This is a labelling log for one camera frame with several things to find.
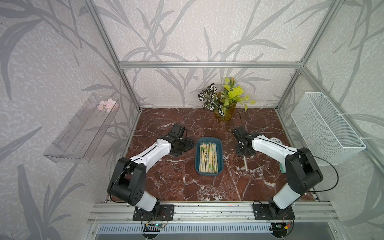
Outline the teal storage box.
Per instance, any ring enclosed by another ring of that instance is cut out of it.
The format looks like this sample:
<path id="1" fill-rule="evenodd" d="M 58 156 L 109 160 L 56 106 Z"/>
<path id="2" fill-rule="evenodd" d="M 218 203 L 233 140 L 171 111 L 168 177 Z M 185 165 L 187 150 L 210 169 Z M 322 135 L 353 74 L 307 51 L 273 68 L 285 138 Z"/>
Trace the teal storage box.
<path id="1" fill-rule="evenodd" d="M 197 141 L 195 169 L 198 174 L 216 177 L 224 169 L 223 145 L 218 138 L 204 137 Z"/>

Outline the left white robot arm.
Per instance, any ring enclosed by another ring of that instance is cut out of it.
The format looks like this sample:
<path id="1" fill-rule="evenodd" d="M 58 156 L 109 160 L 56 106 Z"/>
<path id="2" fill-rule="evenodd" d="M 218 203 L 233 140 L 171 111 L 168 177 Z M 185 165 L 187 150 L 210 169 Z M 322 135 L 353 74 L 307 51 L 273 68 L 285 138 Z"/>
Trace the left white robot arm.
<path id="1" fill-rule="evenodd" d="M 142 153 L 119 159 L 107 188 L 108 195 L 156 215 L 160 211 L 160 201 L 145 191 L 148 170 L 161 158 L 169 154 L 180 156 L 195 146 L 193 139 L 165 136 Z"/>

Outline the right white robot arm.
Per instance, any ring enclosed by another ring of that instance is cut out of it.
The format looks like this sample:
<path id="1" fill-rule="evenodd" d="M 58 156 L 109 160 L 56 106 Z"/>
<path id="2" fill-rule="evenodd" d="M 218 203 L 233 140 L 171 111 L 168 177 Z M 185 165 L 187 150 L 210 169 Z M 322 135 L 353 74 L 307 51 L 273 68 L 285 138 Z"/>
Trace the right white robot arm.
<path id="1" fill-rule="evenodd" d="M 284 211 L 324 179 L 317 161 L 307 148 L 291 148 L 259 134 L 234 136 L 238 142 L 238 156 L 251 156 L 260 152 L 285 167 L 287 183 L 269 200 L 271 214 Z"/>

